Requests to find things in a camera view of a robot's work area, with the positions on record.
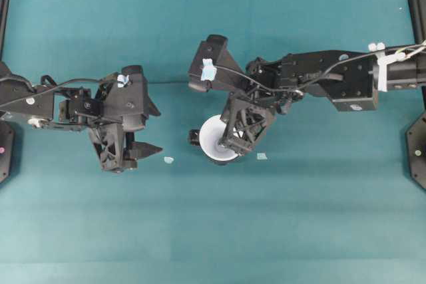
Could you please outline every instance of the teal backdrop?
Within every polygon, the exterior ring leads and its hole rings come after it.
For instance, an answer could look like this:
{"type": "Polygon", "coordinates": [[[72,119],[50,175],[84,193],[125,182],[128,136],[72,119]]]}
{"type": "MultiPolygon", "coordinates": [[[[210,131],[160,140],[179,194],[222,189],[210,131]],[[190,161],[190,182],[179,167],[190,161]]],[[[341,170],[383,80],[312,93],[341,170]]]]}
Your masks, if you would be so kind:
{"type": "Polygon", "coordinates": [[[64,81],[142,64],[162,116],[137,138],[164,151],[108,174],[86,132],[15,125],[0,283],[424,282],[426,192],[404,141],[420,92],[381,93],[379,110],[360,113],[308,96],[254,153],[215,166],[186,141],[226,99],[184,83],[210,33],[243,66],[413,42],[407,0],[11,0],[3,60],[14,73],[64,81]]]}

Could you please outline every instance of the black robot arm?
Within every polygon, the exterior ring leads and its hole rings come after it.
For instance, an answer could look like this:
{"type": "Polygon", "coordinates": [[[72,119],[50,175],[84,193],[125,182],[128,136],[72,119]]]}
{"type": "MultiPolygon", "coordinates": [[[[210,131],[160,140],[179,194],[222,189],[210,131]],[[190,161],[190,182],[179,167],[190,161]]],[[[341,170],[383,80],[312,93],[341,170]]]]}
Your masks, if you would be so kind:
{"type": "MultiPolygon", "coordinates": [[[[148,81],[142,67],[128,66],[121,73],[100,79],[72,79],[56,84],[42,76],[33,86],[27,79],[14,75],[0,62],[0,119],[26,122],[33,128],[81,131],[87,129],[101,168],[122,172],[137,168],[137,160],[162,149],[134,140],[134,133],[144,129],[149,116],[160,112],[148,95],[148,81]],[[73,82],[95,82],[99,88],[94,97],[89,88],[69,88],[73,82]],[[54,121],[55,96],[59,103],[59,121],[54,121]]],[[[0,127],[3,137],[11,128],[5,121],[0,127]]],[[[0,166],[9,174],[11,147],[1,155],[0,166]]]]}
{"type": "MultiPolygon", "coordinates": [[[[425,44],[395,48],[381,44],[379,50],[373,44],[369,53],[318,51],[290,54],[273,62],[256,58],[244,72],[228,52],[227,42],[220,35],[208,36],[198,47],[188,72],[189,87],[196,91],[229,92],[220,115],[222,134],[208,139],[218,147],[209,151],[201,143],[204,153],[216,162],[235,158],[221,158],[222,148],[238,156],[251,152],[276,114],[287,114],[306,94],[328,98],[338,111],[359,112],[377,108],[380,86],[387,91],[426,85],[426,55],[420,54],[425,44]],[[379,66],[383,63],[387,64],[384,87],[380,85],[383,75],[379,66]]],[[[199,145],[206,134],[209,132],[203,129],[191,130],[190,142],[199,145]]]]}

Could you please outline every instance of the white clip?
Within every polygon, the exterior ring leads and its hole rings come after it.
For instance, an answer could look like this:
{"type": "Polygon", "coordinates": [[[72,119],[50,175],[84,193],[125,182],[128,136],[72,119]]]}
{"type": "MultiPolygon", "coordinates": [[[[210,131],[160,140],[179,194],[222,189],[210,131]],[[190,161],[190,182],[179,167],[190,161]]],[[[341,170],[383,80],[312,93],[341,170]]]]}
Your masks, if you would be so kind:
{"type": "Polygon", "coordinates": [[[218,70],[213,65],[212,59],[202,59],[202,74],[201,74],[201,81],[203,80],[210,80],[213,81],[216,77],[216,71],[218,70]]]}
{"type": "Polygon", "coordinates": [[[119,74],[117,76],[117,81],[118,81],[117,86],[119,88],[122,88],[128,83],[128,76],[124,76],[123,74],[119,74]]]}
{"type": "Polygon", "coordinates": [[[387,66],[391,63],[401,61],[405,58],[405,53],[394,53],[392,55],[386,55],[382,50],[386,48],[384,43],[370,43],[368,49],[370,51],[381,51],[376,53],[377,64],[379,65],[379,76],[377,79],[378,91],[387,92],[387,66]]]}

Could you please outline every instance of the cable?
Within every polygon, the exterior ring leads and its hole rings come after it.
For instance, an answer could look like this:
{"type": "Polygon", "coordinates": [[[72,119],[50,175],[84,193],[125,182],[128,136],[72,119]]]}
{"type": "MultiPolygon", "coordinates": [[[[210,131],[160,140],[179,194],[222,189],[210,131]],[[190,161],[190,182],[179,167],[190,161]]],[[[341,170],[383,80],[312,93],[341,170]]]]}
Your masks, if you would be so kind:
{"type": "Polygon", "coordinates": [[[60,84],[58,84],[56,86],[52,86],[51,88],[49,88],[49,89],[47,89],[45,91],[38,92],[38,93],[35,93],[35,94],[31,94],[29,96],[23,96],[21,98],[10,100],[8,102],[4,102],[4,103],[0,104],[0,109],[4,108],[5,106],[9,106],[10,104],[13,104],[13,103],[16,103],[16,102],[19,102],[19,101],[23,101],[23,100],[27,100],[29,98],[37,98],[38,96],[42,96],[44,94],[53,92],[53,91],[55,91],[57,89],[60,89],[60,88],[62,88],[64,86],[66,86],[67,84],[74,83],[74,82],[94,82],[94,83],[103,84],[103,83],[107,83],[107,82],[118,82],[118,81],[117,80],[102,81],[102,80],[96,80],[96,79],[90,79],[90,78],[76,78],[76,79],[71,79],[71,80],[62,82],[62,83],[60,83],[60,84]]]}
{"type": "Polygon", "coordinates": [[[409,57],[409,58],[411,58],[413,55],[416,55],[417,53],[424,53],[423,50],[426,49],[425,45],[426,45],[426,41],[421,43],[420,45],[410,45],[410,46],[406,46],[406,47],[389,47],[389,48],[386,48],[386,49],[383,49],[383,50],[377,50],[377,51],[373,51],[371,53],[364,53],[364,54],[358,55],[356,57],[352,57],[352,58],[348,58],[348,59],[345,59],[345,60],[342,60],[342,61],[338,61],[338,62],[334,63],[333,65],[331,65],[330,67],[328,67],[323,73],[321,73],[316,78],[309,80],[307,82],[304,82],[304,83],[302,83],[301,85],[299,85],[295,88],[279,88],[279,89],[269,88],[269,87],[263,85],[262,83],[250,78],[248,75],[241,73],[237,70],[230,69],[230,68],[223,67],[223,66],[215,66],[215,67],[219,68],[219,69],[223,69],[223,70],[228,71],[228,72],[232,72],[232,73],[237,74],[237,75],[239,75],[243,78],[246,78],[246,79],[250,80],[252,83],[258,85],[260,88],[263,88],[263,89],[270,91],[270,92],[291,92],[291,91],[303,89],[303,88],[305,88],[305,87],[307,87],[307,86],[309,86],[313,83],[316,83],[317,81],[323,79],[327,74],[329,74],[335,67],[337,67],[339,65],[343,65],[345,63],[350,63],[351,61],[356,61],[356,60],[363,59],[363,58],[366,58],[366,57],[375,56],[377,53],[386,53],[388,51],[397,51],[398,52],[398,51],[410,50],[410,51],[413,51],[410,54],[411,56],[409,57]]]}

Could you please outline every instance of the screw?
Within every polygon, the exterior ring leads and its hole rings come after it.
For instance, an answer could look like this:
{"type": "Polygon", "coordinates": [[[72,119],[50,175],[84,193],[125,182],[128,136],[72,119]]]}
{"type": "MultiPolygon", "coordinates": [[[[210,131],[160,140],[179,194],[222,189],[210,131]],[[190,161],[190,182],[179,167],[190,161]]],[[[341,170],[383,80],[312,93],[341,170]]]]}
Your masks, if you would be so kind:
{"type": "Polygon", "coordinates": [[[27,102],[27,104],[29,105],[33,105],[35,103],[35,99],[34,98],[26,98],[25,101],[27,102]]]}

